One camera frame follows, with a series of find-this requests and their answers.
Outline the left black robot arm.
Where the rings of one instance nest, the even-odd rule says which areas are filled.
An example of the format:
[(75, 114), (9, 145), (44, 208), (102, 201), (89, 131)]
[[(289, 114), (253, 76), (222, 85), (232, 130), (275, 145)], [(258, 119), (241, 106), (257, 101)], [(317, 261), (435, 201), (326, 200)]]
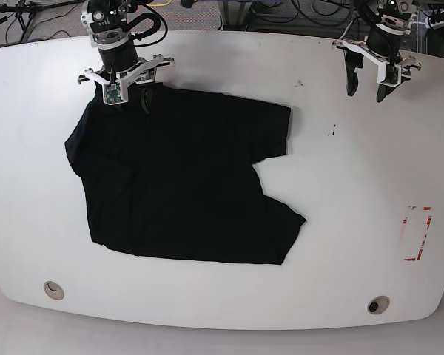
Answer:
[(354, 1), (358, 17), (370, 27), (362, 41), (347, 39), (346, 34), (335, 40), (332, 46), (343, 51), (346, 68), (346, 91), (352, 97), (359, 85), (357, 70), (363, 61), (377, 66), (378, 103), (392, 94), (401, 84), (411, 80), (411, 70), (421, 70), (421, 63), (412, 55), (402, 57), (400, 43), (403, 36), (411, 33), (418, 6), (414, 1), (378, 1), (377, 9), (371, 9), (367, 1)]

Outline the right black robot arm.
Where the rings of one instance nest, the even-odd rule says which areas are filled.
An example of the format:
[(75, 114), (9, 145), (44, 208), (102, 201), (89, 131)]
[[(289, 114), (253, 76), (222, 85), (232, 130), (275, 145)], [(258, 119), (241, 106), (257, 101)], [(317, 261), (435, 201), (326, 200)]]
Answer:
[(86, 69), (78, 83), (92, 81), (100, 86), (102, 101), (120, 106), (130, 101), (130, 93), (138, 91), (141, 108), (151, 109), (152, 89), (159, 67), (171, 66), (173, 58), (154, 55), (146, 60), (137, 49), (139, 41), (168, 26), (164, 18), (150, 7), (149, 1), (85, 1), (81, 22), (98, 49), (103, 66), (99, 71)]

